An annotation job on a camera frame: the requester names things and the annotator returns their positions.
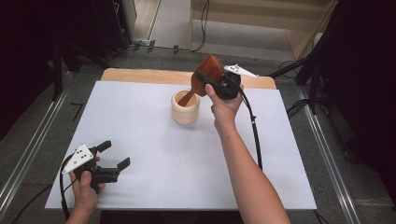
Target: wrist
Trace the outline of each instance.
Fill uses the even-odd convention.
[[[66,223],[85,224],[88,223],[94,210],[83,207],[75,207]]]

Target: table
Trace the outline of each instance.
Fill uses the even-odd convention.
[[[192,21],[201,19],[205,2],[191,0],[190,44]],[[284,29],[298,60],[324,31],[336,4],[335,0],[211,0],[207,20]]]
[[[190,86],[186,84],[190,83],[191,74],[107,69],[102,80],[95,84],[66,156],[82,143],[94,147],[111,140],[113,146],[100,154],[102,167],[115,167],[126,157],[131,158],[130,167],[121,172],[118,183],[106,185],[100,195],[99,209],[237,209],[213,125],[210,100],[201,98],[199,118],[191,125],[179,125],[171,118],[171,96]],[[288,210],[316,209],[274,81],[269,77],[250,80],[243,77],[242,82],[253,113],[258,117],[263,170],[278,190],[282,203]],[[252,157],[257,160],[245,106],[241,106],[235,122]],[[67,191],[65,196],[68,206],[72,207],[72,191]],[[57,186],[51,190],[46,208],[61,208]]]

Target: person's left hand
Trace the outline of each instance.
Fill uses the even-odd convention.
[[[73,172],[70,172],[70,179],[73,182],[76,180],[76,176]],[[73,192],[75,195],[75,206],[74,209],[81,210],[91,214],[98,204],[98,197],[93,188],[91,188],[92,175],[89,171],[84,171],[81,175],[81,179],[72,185]],[[105,187],[105,184],[99,184],[99,192]]]

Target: black cable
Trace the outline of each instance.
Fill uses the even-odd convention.
[[[244,91],[242,88],[238,86],[239,93],[241,94],[242,100],[244,101],[245,105],[247,106],[248,112],[250,114],[250,120],[251,120],[251,126],[253,128],[253,135],[254,135],[254,141],[256,143],[256,153],[257,153],[257,163],[262,170],[262,151],[260,149],[260,141],[259,141],[259,134],[257,132],[257,126],[256,126],[256,116],[253,115],[253,112],[251,110],[250,103],[248,102],[248,98],[246,97]]]
[[[67,186],[67,187],[64,189],[64,193],[65,193],[70,187],[72,187],[72,185],[76,182],[76,180],[77,180],[77,179],[73,180],[73,182],[72,182],[71,184],[69,184],[69,186]]]
[[[315,216],[317,217],[318,222],[319,222],[320,224],[323,223],[322,220],[323,220],[324,222],[326,222],[327,224],[330,224],[326,219],[324,219],[323,216],[320,215],[320,213],[318,212],[318,210],[314,210],[314,213],[315,213]]]
[[[62,197],[62,209],[64,210],[64,217],[67,219],[70,218],[70,213],[69,210],[67,208],[67,202],[66,202],[66,198],[64,197],[64,174],[62,174],[62,170],[64,169],[64,167],[66,166],[67,162],[73,157],[73,154],[71,154],[70,156],[68,156],[64,162],[62,163],[61,166],[61,170],[59,171],[59,185],[60,185],[60,189],[61,189],[61,197]]]
[[[285,61],[285,62],[281,63],[281,64],[277,67],[277,69],[280,69],[280,67],[282,67],[282,65],[283,65],[284,63],[297,63],[297,64],[298,64],[297,61]],[[286,77],[286,78],[294,78],[294,77],[288,77],[288,76],[286,76],[286,74],[283,74],[282,76],[284,76],[284,77]]]
[[[22,209],[21,211],[17,214],[17,216],[14,218],[14,220],[12,220],[11,224],[16,224],[18,223],[21,215],[23,214],[23,212],[30,206],[30,204],[32,204],[38,197],[41,196],[41,194],[43,194],[45,191],[47,191],[47,189],[50,189],[53,186],[53,183],[48,184],[45,188],[43,188],[40,192],[37,193],[37,195],[35,197],[33,197]]]

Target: person's right hand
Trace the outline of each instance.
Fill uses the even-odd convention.
[[[241,94],[232,100],[222,100],[217,95],[210,84],[205,85],[206,93],[212,100],[212,113],[215,116],[215,127],[219,133],[226,129],[235,129],[235,116],[242,103]]]

